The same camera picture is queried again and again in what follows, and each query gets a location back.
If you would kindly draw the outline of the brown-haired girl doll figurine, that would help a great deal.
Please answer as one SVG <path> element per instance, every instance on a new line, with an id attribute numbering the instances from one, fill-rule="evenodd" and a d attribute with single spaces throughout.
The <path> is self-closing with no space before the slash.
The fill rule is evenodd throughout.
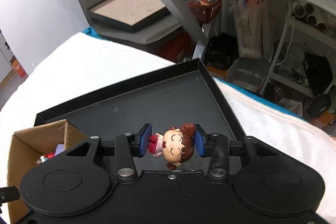
<path id="1" fill-rule="evenodd" d="M 163 156 L 168 169 L 176 170 L 183 162 L 192 158 L 195 133 L 196 127 L 193 123 L 185 123 L 180 128 L 171 126 L 163 135 L 151 135 L 147 149 L 153 157 Z"/>

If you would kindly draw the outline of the brown cardboard box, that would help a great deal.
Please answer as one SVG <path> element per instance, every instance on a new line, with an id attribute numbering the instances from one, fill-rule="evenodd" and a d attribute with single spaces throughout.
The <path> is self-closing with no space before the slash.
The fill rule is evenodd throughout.
<path id="1" fill-rule="evenodd" d="M 18 187 L 23 175 L 37 166 L 38 158 L 54 152 L 58 144 L 69 149 L 87 138 L 66 119 L 16 131 L 9 149 L 8 186 Z"/>

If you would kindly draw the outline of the red blue gnome bulb toy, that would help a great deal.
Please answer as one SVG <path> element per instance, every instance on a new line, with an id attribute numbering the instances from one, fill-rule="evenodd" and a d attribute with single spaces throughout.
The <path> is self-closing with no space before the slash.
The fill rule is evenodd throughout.
<path id="1" fill-rule="evenodd" d="M 36 161 L 36 164 L 41 164 L 41 163 L 44 163 L 46 162 L 47 160 L 49 159 L 52 159 L 53 157 L 55 156 L 55 153 L 48 153 L 46 155 L 42 155 L 40 156 L 37 161 Z"/>

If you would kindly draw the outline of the black shallow tray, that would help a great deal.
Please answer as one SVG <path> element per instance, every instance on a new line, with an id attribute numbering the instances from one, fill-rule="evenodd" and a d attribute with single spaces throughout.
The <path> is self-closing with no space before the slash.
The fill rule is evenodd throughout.
<path id="1" fill-rule="evenodd" d="M 198 60 L 186 61 L 94 90 L 39 112 L 35 126 L 70 121 L 88 136 L 103 141 L 138 130 L 146 123 L 153 132 L 186 122 L 206 133 L 241 141 L 245 135 L 219 87 Z"/>

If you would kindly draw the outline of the purple toy block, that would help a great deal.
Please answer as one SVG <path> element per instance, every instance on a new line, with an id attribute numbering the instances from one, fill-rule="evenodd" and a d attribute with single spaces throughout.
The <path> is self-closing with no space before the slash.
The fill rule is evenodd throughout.
<path id="1" fill-rule="evenodd" d="M 65 149 L 65 145 L 62 144 L 62 143 L 59 143 L 56 148 L 55 148 L 55 152 L 54 152 L 54 156 L 64 152 L 66 149 Z"/>

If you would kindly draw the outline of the white plastic shopping bag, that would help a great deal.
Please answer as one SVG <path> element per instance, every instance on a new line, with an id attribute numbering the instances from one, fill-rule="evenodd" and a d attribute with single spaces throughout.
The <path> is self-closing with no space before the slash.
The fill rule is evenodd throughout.
<path id="1" fill-rule="evenodd" d="M 234 15 L 239 56 L 271 60 L 274 46 L 270 41 L 266 0 L 235 0 Z"/>

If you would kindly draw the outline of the orange cardboard box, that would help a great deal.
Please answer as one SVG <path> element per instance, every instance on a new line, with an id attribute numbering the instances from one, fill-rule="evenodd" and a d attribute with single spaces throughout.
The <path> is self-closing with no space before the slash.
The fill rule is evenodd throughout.
<path id="1" fill-rule="evenodd" d="M 21 64 L 19 63 L 19 61 L 13 57 L 11 60 L 10 60 L 10 63 L 11 63 L 11 67 L 12 69 L 18 74 L 18 76 L 23 79 L 26 77 L 26 71 L 23 69 L 23 67 L 21 66 Z"/>

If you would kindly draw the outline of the black framed cork tray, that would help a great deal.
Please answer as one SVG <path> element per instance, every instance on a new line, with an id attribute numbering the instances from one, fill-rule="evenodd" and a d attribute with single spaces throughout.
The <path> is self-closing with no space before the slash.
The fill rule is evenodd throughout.
<path id="1" fill-rule="evenodd" d="M 101 0 L 87 8 L 92 19 L 135 33 L 170 14 L 161 0 Z"/>

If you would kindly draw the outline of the red plastic basket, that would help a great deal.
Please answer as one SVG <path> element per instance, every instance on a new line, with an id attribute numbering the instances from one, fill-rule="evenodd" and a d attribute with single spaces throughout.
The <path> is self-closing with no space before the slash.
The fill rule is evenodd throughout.
<path id="1" fill-rule="evenodd" d="M 209 24 L 221 9 L 223 0 L 188 0 L 192 14 L 200 24 Z"/>

